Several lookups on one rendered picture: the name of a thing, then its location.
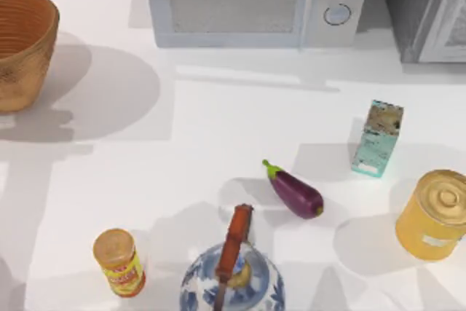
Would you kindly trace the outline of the large yellow can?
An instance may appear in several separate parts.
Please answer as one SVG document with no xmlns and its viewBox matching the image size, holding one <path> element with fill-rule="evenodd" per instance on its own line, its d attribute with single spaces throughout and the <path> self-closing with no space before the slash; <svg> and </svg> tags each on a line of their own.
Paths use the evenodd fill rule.
<svg viewBox="0 0 466 311">
<path fill-rule="evenodd" d="M 451 255 L 466 235 L 466 176 L 432 170 L 417 182 L 395 224 L 400 244 L 425 261 Z"/>
</svg>

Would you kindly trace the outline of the yellow and red jar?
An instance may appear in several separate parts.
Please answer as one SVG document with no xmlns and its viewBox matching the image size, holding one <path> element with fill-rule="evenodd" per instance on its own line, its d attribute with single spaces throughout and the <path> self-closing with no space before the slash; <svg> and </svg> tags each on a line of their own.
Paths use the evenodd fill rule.
<svg viewBox="0 0 466 311">
<path fill-rule="evenodd" d="M 139 294 L 146 274 L 135 240 L 128 231 L 116 228 L 102 232 L 95 239 L 92 252 L 117 296 L 130 298 Z"/>
</svg>

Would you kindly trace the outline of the blue and white teapot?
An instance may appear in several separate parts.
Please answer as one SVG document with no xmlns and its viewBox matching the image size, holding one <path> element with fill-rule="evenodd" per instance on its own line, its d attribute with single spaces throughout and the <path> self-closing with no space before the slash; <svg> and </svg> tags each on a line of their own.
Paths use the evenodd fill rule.
<svg viewBox="0 0 466 311">
<path fill-rule="evenodd" d="M 249 241 L 252 216 L 251 205 L 236 206 L 225 240 L 189 266 L 180 311 L 285 311 L 282 275 Z"/>
</svg>

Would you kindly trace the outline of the round microwave knob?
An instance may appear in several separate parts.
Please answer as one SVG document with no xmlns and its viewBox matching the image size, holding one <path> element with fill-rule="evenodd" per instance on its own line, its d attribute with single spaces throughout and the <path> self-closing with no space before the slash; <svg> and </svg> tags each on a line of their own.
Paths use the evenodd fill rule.
<svg viewBox="0 0 466 311">
<path fill-rule="evenodd" d="M 324 21 L 332 26 L 345 24 L 352 16 L 351 9 L 345 4 L 337 4 L 324 11 Z"/>
</svg>

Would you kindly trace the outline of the woven wooden basket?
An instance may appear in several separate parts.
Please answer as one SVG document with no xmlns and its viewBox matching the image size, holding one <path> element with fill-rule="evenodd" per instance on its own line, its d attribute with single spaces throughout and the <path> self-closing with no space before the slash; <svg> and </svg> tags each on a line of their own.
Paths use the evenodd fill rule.
<svg viewBox="0 0 466 311">
<path fill-rule="evenodd" d="M 59 21 L 51 0 L 0 0 L 0 113 L 22 111 L 38 98 Z"/>
</svg>

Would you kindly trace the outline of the purple eggplant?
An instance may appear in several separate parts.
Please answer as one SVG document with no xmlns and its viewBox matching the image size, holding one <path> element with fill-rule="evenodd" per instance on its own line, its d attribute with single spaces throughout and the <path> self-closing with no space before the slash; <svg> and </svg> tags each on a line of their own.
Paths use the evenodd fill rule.
<svg viewBox="0 0 466 311">
<path fill-rule="evenodd" d="M 318 190 L 268 160 L 262 164 L 275 193 L 295 215 L 313 219 L 323 213 L 324 200 Z"/>
</svg>

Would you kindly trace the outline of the pale microwave oven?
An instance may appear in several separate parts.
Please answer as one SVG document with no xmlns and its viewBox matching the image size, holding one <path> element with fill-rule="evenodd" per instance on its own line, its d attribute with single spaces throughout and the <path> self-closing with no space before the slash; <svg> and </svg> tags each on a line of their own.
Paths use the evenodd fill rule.
<svg viewBox="0 0 466 311">
<path fill-rule="evenodd" d="M 364 0 L 312 0 L 303 48 L 350 46 Z M 159 47 L 299 47 L 304 0 L 149 0 Z M 351 18 L 332 26 L 324 11 L 347 5 Z"/>
</svg>

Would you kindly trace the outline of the teal and brown carton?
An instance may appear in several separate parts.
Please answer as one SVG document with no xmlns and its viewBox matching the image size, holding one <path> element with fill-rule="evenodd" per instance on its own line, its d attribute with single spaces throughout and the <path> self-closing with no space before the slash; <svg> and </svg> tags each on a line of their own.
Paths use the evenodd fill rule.
<svg viewBox="0 0 466 311">
<path fill-rule="evenodd" d="M 356 173 L 381 178 L 400 135 L 404 108 L 373 100 L 352 159 Z"/>
</svg>

